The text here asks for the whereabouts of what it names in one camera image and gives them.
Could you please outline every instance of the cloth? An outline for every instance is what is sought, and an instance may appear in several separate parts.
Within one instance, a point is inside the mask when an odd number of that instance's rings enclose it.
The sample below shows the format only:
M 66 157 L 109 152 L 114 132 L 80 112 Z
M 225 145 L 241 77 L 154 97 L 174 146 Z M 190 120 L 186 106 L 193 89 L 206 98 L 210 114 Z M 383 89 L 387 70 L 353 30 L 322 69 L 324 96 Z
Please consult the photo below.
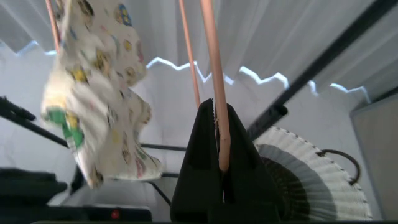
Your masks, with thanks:
M 162 165 L 139 144 L 150 106 L 129 87 L 146 75 L 141 43 L 119 1 L 67 0 L 60 50 L 42 117 L 62 128 L 91 188 L 103 179 L 159 178 Z

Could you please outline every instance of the red button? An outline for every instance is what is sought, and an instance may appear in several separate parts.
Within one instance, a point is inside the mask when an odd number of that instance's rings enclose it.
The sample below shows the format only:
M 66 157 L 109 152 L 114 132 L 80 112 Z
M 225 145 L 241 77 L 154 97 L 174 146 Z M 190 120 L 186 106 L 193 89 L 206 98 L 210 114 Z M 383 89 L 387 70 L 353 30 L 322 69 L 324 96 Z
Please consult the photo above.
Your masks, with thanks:
M 111 218 L 112 219 L 119 219 L 120 218 L 119 210 L 113 210 L 113 212 L 111 213 Z

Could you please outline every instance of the hanging cloth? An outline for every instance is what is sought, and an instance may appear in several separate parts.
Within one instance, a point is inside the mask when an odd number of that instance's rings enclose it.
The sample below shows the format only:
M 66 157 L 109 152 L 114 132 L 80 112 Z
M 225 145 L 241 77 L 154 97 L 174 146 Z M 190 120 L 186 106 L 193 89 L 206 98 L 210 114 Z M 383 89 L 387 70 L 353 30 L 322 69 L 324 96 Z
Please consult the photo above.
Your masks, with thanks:
M 90 187 L 103 179 L 148 180 L 162 165 L 139 144 L 150 106 L 129 87 L 146 75 L 141 43 L 120 1 L 66 0 L 60 49 L 42 118 L 63 135 Z

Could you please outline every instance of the woven basket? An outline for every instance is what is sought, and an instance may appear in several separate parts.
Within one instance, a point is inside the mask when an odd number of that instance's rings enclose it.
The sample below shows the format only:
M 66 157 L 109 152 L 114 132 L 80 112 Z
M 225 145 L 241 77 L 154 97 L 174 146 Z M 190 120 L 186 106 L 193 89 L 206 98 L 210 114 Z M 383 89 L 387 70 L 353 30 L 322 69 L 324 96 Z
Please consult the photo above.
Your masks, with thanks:
M 290 131 L 272 127 L 255 145 L 284 198 L 283 220 L 371 220 L 366 197 L 357 184 L 359 164 L 335 150 L 319 150 Z M 346 157 L 357 168 L 351 178 L 327 153 Z

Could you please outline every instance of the floor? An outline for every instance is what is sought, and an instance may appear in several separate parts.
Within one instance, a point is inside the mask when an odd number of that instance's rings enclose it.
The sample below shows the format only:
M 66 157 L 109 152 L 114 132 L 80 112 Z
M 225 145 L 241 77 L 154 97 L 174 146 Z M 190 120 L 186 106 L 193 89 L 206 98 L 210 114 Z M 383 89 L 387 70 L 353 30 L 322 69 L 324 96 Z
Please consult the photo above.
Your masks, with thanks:
M 19 57 L 8 49 L 0 49 L 0 95 L 6 95 L 13 103 L 39 116 L 42 91 L 52 62 L 53 56 L 44 55 L 39 48 Z M 248 73 L 242 72 L 236 77 L 235 80 L 227 80 L 226 97 L 245 126 L 249 126 L 286 86 L 286 82 L 278 78 L 258 84 L 260 82 Z M 198 77 L 198 84 L 202 101 L 213 97 L 211 78 L 203 82 Z M 134 91 L 151 104 L 154 114 L 141 134 L 141 142 L 186 146 L 196 115 L 189 68 L 176 71 L 173 66 L 155 63 L 148 69 L 148 77 L 137 84 Z M 361 91 L 346 92 L 330 87 L 316 93 L 314 86 L 307 85 L 286 104 L 289 114 L 277 125 L 320 149 L 336 149 L 355 157 L 363 167 L 359 183 L 371 205 L 373 217 L 380 219 L 379 207 L 349 118 L 350 111 L 364 101 Z M 59 181 L 72 180 L 75 163 L 65 148 L 4 119 L 0 119 L 0 127 L 0 166 L 43 170 L 55 173 Z M 168 172 L 178 172 L 183 152 L 152 150 L 150 153 L 159 157 Z M 331 157 L 354 175 L 354 166 L 348 161 Z M 157 183 L 169 197 L 172 195 L 175 180 L 158 180 Z

